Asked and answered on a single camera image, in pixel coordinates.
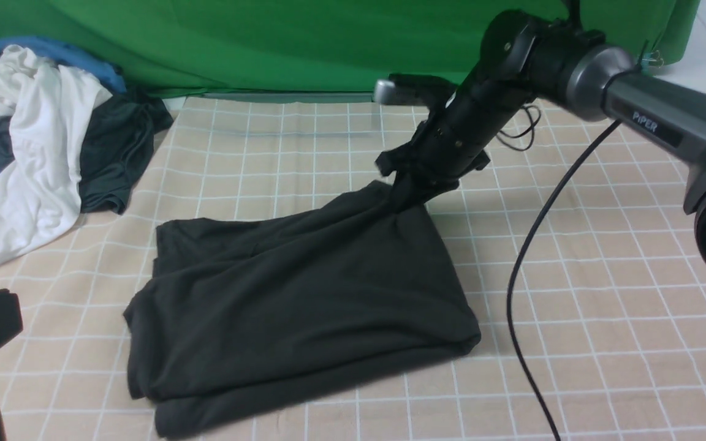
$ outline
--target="black cloth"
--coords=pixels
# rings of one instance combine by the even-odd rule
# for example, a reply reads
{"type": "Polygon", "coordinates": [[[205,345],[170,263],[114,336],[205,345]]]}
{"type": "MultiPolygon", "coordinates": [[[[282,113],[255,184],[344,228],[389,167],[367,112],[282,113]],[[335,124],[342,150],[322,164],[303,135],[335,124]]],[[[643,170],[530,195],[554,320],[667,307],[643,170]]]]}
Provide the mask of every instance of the black cloth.
{"type": "MultiPolygon", "coordinates": [[[[80,154],[81,213],[124,213],[132,187],[154,154],[154,134],[173,124],[165,103],[136,87],[92,111],[80,154]]],[[[9,118],[0,120],[0,170],[14,160],[9,118]]]]}
{"type": "Polygon", "coordinates": [[[379,181],[260,222],[171,220],[124,313],[132,398],[170,439],[468,354],[481,339],[426,209],[379,181]]]}

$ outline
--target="green backdrop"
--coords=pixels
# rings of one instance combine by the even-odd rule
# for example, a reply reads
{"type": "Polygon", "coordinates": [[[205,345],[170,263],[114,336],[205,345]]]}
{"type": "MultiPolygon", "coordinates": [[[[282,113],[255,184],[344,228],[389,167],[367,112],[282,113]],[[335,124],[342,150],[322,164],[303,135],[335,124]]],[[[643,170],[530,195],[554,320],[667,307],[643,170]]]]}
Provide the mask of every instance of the green backdrop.
{"type": "MultiPolygon", "coordinates": [[[[683,56],[700,0],[582,0],[586,28],[664,61],[683,56]]],[[[162,96],[370,91],[391,72],[460,81],[504,9],[565,17],[560,0],[0,0],[0,37],[64,40],[162,96]]]]}

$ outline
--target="folded black shirt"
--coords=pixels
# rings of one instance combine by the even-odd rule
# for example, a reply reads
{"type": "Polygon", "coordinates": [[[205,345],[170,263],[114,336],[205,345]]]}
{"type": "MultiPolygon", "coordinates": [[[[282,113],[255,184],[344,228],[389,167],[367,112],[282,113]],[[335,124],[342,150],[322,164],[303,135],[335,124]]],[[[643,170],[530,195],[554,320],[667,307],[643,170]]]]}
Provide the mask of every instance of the folded black shirt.
{"type": "Polygon", "coordinates": [[[157,433],[220,424],[468,354],[481,335],[426,209],[373,182],[321,209],[157,228],[125,311],[132,398],[157,433]]]}

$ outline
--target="beige grid mat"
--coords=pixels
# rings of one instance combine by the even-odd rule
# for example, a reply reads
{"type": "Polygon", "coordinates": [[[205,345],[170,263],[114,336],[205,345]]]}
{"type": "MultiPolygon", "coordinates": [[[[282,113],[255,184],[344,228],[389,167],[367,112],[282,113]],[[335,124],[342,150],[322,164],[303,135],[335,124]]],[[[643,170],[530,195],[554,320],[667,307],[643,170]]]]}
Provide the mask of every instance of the beige grid mat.
{"type": "MultiPolygon", "coordinates": [[[[481,322],[471,357],[202,439],[549,439],[508,339],[504,290],[542,202],[604,125],[542,107],[532,150],[493,143],[486,170],[428,204],[481,322]]],[[[421,111],[188,99],[125,216],[84,216],[81,228],[0,268],[26,327],[0,351],[11,441],[156,439],[148,404],[127,394],[121,318],[149,279],[154,227],[320,207],[378,178],[373,160],[409,139],[421,111]]],[[[706,440],[706,267],[680,209],[685,175],[620,129],[533,243],[515,296],[518,335],[570,439],[706,440]]]]}

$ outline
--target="gray robot arm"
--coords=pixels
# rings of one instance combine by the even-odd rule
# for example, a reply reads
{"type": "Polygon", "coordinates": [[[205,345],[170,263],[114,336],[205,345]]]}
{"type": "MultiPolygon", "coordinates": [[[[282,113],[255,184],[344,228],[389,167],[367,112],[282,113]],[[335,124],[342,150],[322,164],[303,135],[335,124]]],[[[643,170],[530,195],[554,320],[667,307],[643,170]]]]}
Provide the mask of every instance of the gray robot arm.
{"type": "Polygon", "coordinates": [[[627,51],[583,31],[578,17],[548,22],[518,10],[497,16],[478,64],[459,86],[442,78],[392,75],[378,81],[381,104],[426,105],[412,139],[376,161],[396,173],[398,209],[424,203],[486,167],[484,148],[521,106],[543,98],[586,121],[620,120],[689,167],[683,209],[696,214],[706,262],[706,94],[639,72],[627,51]]]}

